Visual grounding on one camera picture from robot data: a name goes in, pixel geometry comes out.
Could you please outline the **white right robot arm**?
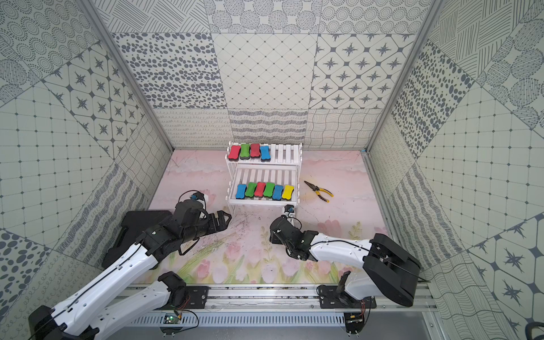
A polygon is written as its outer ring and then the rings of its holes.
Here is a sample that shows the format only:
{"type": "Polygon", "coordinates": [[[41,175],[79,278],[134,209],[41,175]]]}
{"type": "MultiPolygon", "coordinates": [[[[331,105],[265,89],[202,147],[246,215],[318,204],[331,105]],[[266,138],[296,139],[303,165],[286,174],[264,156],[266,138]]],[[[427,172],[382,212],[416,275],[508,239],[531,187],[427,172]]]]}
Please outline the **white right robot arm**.
{"type": "Polygon", "coordinates": [[[389,236],[376,233],[372,239],[349,240],[312,230],[303,232],[284,215],[272,222],[270,232],[270,242],[283,245],[292,259],[363,269],[364,275],[344,273],[337,289],[340,298],[383,296],[403,307],[413,306],[422,265],[389,236]]]}

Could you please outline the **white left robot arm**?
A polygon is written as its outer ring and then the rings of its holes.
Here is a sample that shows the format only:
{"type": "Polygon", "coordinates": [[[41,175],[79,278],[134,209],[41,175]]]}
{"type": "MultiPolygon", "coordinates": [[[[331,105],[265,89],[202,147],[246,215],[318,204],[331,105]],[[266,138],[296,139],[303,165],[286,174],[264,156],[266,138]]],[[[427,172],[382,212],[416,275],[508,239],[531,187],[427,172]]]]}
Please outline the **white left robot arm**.
{"type": "Polygon", "coordinates": [[[209,213],[202,200],[177,203],[175,211],[129,212],[126,220],[144,229],[104,272],[54,307],[41,305],[28,317],[31,339],[106,339],[127,324],[160,307],[178,310],[192,300],[186,282],[163,273],[156,282],[119,303],[113,300],[135,279],[181,247],[225,231],[232,215],[209,213]]]}

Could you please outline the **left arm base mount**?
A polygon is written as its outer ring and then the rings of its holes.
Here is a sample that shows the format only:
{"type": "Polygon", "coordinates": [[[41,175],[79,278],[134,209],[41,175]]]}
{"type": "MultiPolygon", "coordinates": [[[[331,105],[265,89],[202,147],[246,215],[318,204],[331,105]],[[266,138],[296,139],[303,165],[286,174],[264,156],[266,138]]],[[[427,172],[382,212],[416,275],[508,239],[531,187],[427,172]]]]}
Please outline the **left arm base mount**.
{"type": "Polygon", "coordinates": [[[171,294],[170,305],[177,309],[203,310],[208,300],[209,286],[187,286],[171,294]]]}

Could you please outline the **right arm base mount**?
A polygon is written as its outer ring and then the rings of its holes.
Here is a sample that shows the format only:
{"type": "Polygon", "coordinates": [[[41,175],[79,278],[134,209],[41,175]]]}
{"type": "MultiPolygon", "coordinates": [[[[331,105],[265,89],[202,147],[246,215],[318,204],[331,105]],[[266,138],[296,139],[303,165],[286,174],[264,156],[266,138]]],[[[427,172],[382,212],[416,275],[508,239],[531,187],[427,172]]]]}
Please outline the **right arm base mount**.
{"type": "Polygon", "coordinates": [[[376,308],[374,297],[356,300],[345,292],[340,293],[337,286],[319,285],[316,292],[322,309],[357,309],[364,303],[366,308],[376,308]]]}

